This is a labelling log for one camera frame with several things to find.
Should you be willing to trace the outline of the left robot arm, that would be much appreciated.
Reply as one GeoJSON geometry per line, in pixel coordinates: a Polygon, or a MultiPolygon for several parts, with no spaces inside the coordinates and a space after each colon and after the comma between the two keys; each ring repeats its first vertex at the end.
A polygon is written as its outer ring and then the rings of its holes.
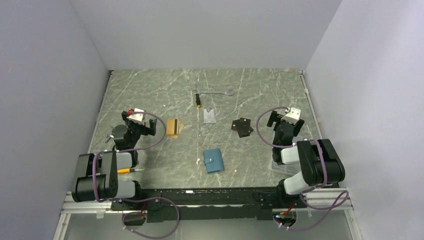
{"type": "Polygon", "coordinates": [[[71,189],[75,202],[123,199],[131,210],[143,205],[140,184],[136,180],[120,180],[118,172],[138,165],[139,149],[136,144],[140,137],[156,135],[157,122],[162,119],[153,114],[145,122],[145,115],[146,112],[138,108],[123,111],[121,117],[124,123],[111,130],[112,149],[78,156],[71,189]]]}

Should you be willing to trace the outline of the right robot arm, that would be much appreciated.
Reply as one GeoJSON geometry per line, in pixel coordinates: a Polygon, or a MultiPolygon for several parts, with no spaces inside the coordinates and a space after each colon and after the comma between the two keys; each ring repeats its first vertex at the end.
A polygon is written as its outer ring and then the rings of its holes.
{"type": "Polygon", "coordinates": [[[295,195],[316,187],[337,184],[345,179],[346,171],[329,139],[309,140],[295,138],[305,121],[300,110],[287,110],[279,114],[272,110],[267,121],[273,127],[272,160],[279,166],[299,165],[293,176],[278,183],[281,189],[275,194],[276,203],[287,208],[295,201],[295,195]]]}

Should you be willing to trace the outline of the blue leather card holder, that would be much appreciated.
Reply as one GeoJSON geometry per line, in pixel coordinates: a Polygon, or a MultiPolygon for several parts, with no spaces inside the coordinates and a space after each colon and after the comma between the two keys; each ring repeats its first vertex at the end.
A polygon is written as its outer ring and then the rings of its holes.
{"type": "Polygon", "coordinates": [[[203,163],[208,174],[225,170],[222,153],[219,148],[205,150],[203,152],[203,163]]]}

